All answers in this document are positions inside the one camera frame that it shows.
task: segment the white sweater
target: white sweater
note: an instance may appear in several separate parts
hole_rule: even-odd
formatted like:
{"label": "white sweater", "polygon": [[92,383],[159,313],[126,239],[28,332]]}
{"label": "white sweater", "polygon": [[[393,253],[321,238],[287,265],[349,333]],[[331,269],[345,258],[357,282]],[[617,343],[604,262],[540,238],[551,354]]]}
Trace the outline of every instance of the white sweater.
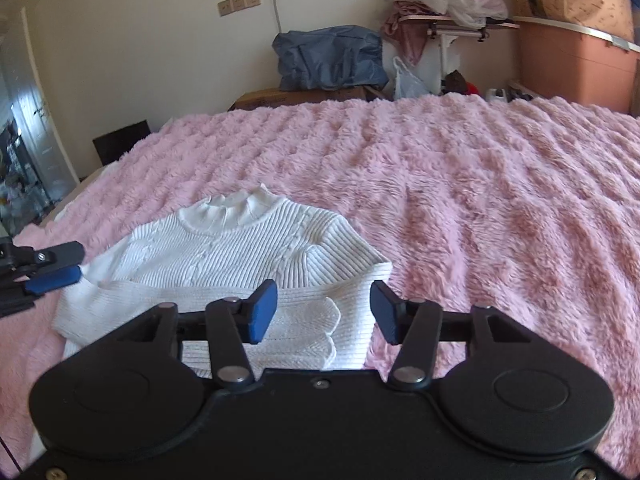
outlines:
{"label": "white sweater", "polygon": [[[374,324],[369,287],[391,270],[342,216],[260,186],[134,229],[82,267],[53,326],[68,339],[68,356],[155,304],[204,310],[220,298],[246,298],[271,278],[278,309],[264,341],[245,345],[255,371],[361,368]],[[183,361],[210,374],[206,343],[185,343]]]}

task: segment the white door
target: white door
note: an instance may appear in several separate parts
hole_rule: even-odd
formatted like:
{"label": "white door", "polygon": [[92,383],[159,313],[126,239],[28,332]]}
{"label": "white door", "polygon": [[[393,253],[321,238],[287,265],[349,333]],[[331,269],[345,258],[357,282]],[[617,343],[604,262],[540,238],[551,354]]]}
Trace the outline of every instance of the white door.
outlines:
{"label": "white door", "polygon": [[0,67],[22,139],[52,200],[58,202],[78,184],[44,99],[34,62],[26,9],[0,44]]}

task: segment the screw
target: screw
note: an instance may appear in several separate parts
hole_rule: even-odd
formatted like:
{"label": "screw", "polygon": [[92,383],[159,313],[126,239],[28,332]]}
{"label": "screw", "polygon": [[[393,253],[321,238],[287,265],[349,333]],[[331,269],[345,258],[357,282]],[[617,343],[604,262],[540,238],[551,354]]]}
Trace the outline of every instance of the screw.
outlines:
{"label": "screw", "polygon": [[394,379],[406,384],[417,384],[426,378],[425,373],[413,366],[403,366],[394,372]]}
{"label": "screw", "polygon": [[313,382],[314,382],[314,388],[316,390],[326,390],[329,386],[331,386],[331,383],[326,379],[316,379]]}
{"label": "screw", "polygon": [[585,469],[580,469],[580,471],[575,474],[574,480],[596,480],[597,477],[598,475],[596,475],[596,472],[587,467]]}
{"label": "screw", "polygon": [[251,373],[243,366],[225,366],[218,370],[218,378],[225,383],[241,383],[249,378]]}
{"label": "screw", "polygon": [[47,480],[66,480],[66,473],[57,467],[52,467],[49,469],[44,477]]}

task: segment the plastic storage box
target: plastic storage box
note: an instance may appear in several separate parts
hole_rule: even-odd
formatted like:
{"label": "plastic storage box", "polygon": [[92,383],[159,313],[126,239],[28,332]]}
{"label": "plastic storage box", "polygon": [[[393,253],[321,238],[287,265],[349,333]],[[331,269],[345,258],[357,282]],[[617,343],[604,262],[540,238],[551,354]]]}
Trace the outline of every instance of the plastic storage box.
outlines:
{"label": "plastic storage box", "polygon": [[640,46],[573,23],[514,19],[524,86],[544,97],[629,112]]}

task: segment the pink fluffy blanket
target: pink fluffy blanket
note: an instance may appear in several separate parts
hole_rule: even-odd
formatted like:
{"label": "pink fluffy blanket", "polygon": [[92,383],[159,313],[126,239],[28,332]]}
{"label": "pink fluffy blanket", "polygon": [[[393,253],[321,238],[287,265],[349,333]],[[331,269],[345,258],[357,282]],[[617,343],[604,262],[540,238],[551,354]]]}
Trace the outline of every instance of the pink fluffy blanket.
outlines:
{"label": "pink fluffy blanket", "polygon": [[[16,243],[78,240],[91,259],[139,224],[259,182],[345,215],[393,261],[396,291],[457,311],[489,300],[597,370],[617,401],[598,451],[640,472],[638,121],[459,95],[191,116]],[[62,353],[56,300],[0,321],[0,435],[23,461],[30,387]],[[367,363],[386,372],[395,354],[376,333]],[[441,345],[438,373],[462,354]]]}

